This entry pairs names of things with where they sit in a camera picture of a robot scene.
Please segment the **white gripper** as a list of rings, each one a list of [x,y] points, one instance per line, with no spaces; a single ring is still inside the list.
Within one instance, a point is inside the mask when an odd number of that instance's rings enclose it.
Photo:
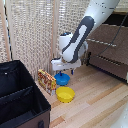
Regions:
[[[71,74],[74,74],[74,69],[81,66],[81,61],[77,60],[75,63],[63,62],[61,58],[55,58],[51,60],[52,69],[58,70],[58,74],[62,74],[62,70],[71,69]]]

